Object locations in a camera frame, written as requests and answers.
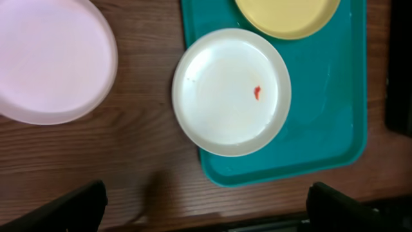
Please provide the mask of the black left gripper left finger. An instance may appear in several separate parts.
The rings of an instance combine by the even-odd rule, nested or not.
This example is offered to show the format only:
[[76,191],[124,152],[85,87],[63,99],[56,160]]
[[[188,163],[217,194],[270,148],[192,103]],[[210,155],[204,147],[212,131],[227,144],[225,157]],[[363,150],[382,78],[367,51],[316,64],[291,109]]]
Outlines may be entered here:
[[106,187],[96,180],[2,225],[1,231],[97,231],[107,204]]

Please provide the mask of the pale pink plate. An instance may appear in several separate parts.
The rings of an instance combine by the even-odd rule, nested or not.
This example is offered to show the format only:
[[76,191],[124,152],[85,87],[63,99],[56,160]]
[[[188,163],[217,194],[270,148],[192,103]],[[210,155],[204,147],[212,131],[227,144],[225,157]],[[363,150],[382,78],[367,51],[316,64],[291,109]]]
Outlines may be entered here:
[[74,121],[109,93],[113,31],[90,0],[1,1],[1,114],[37,125]]

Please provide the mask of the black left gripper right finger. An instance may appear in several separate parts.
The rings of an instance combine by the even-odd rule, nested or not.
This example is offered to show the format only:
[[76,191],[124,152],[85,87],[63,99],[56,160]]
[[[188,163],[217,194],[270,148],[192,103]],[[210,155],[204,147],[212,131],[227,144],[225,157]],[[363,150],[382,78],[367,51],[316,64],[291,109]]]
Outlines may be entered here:
[[315,231],[407,232],[379,212],[332,187],[316,182],[308,190],[306,212]]

